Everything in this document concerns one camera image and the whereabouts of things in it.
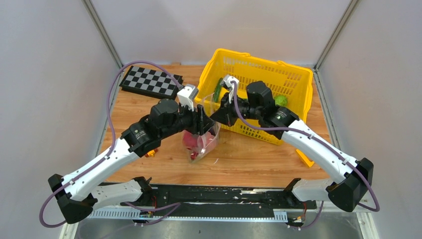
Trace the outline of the clear zip top bag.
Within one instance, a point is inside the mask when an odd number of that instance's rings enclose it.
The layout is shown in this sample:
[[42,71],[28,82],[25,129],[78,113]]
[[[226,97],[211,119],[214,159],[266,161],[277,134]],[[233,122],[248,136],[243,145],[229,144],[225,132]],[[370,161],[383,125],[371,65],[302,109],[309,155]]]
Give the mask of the clear zip top bag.
[[205,134],[182,132],[182,144],[188,155],[188,161],[195,163],[213,151],[219,144],[221,124],[216,122]]

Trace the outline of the yellow plastic basket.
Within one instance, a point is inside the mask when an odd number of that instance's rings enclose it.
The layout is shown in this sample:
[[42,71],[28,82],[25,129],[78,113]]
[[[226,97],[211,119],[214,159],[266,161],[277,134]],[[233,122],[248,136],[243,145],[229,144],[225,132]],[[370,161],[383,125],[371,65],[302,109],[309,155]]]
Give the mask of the yellow plastic basket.
[[248,84],[263,81],[274,96],[285,96],[288,100],[287,107],[303,121],[307,120],[313,99],[313,73],[310,69],[219,48],[200,76],[195,102],[207,109],[218,109],[219,103],[211,103],[211,94],[214,93],[220,78],[226,75],[239,80],[240,98],[246,98]]

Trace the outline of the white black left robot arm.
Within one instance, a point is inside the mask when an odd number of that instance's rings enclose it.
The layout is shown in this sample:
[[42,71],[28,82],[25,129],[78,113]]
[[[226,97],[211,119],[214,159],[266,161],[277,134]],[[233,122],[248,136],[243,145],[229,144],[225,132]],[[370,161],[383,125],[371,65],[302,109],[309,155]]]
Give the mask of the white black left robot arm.
[[103,186],[102,182],[125,165],[161,146],[161,141],[184,130],[203,135],[214,126],[202,105],[193,110],[175,100],[160,100],[150,114],[133,123],[107,151],[73,173],[52,175],[48,183],[55,193],[65,222],[82,221],[93,211],[119,203],[152,201],[152,188],[145,177]]

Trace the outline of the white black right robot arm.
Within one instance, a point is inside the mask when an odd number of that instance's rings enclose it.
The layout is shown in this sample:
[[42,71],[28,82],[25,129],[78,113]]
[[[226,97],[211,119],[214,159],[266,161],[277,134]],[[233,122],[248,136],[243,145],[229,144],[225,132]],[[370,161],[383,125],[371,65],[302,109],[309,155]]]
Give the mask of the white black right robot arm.
[[327,180],[293,180],[289,185],[291,190],[284,194],[287,206],[296,208],[308,200],[330,200],[346,212],[353,212],[356,206],[380,211],[371,187],[372,161],[365,157],[358,160],[324,140],[293,111],[277,105],[271,89],[262,81],[247,85],[246,99],[237,95],[236,78],[223,79],[220,85],[228,91],[221,98],[219,109],[211,115],[214,121],[233,126],[241,120],[252,129],[265,131],[294,146],[329,175]]

